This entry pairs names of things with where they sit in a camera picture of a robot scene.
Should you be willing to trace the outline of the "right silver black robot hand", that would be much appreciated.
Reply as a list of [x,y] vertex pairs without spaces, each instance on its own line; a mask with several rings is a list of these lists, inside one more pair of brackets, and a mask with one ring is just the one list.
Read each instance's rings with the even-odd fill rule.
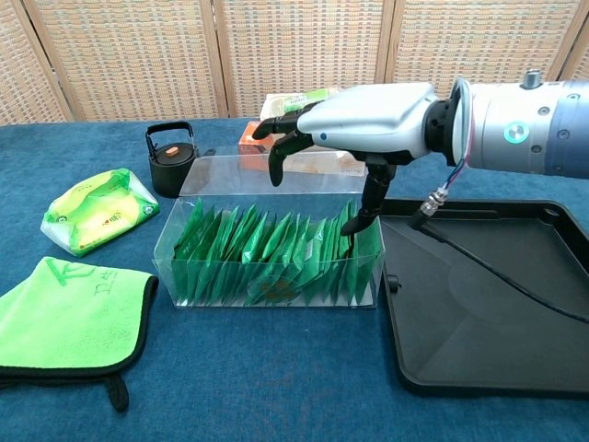
[[273,186],[283,180],[286,158],[312,145],[347,151],[366,165],[362,206],[341,228],[343,236],[351,236],[379,216],[397,167],[431,152],[456,164],[451,135],[455,113],[456,101],[439,99],[429,83],[363,85],[265,119],[252,136],[280,135],[268,156]]

